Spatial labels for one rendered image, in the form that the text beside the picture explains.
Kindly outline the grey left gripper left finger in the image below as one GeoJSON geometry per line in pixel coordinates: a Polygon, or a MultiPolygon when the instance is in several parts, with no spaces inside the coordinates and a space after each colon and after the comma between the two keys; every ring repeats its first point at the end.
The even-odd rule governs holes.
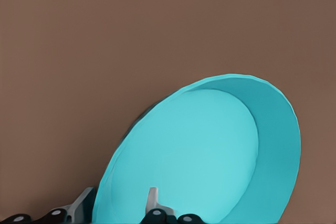
{"type": "Polygon", "coordinates": [[[96,189],[87,187],[69,205],[53,208],[38,219],[28,214],[15,214],[0,221],[0,224],[91,224],[96,198],[96,189]]]}

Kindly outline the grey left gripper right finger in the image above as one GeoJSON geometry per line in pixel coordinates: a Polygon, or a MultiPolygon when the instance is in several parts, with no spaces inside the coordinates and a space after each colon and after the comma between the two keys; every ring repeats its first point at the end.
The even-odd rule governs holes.
{"type": "Polygon", "coordinates": [[[172,208],[159,204],[158,192],[157,187],[149,189],[141,224],[204,224],[201,217],[195,214],[185,214],[177,218],[172,208]]]}

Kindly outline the blue plate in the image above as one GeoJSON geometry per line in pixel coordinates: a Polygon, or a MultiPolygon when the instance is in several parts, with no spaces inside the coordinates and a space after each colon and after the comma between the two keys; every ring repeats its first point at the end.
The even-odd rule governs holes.
{"type": "Polygon", "coordinates": [[[170,94],[130,127],[98,187],[95,224],[138,224],[149,190],[177,216],[209,224],[280,220],[299,171],[297,116],[269,82],[209,77],[170,94]]]}

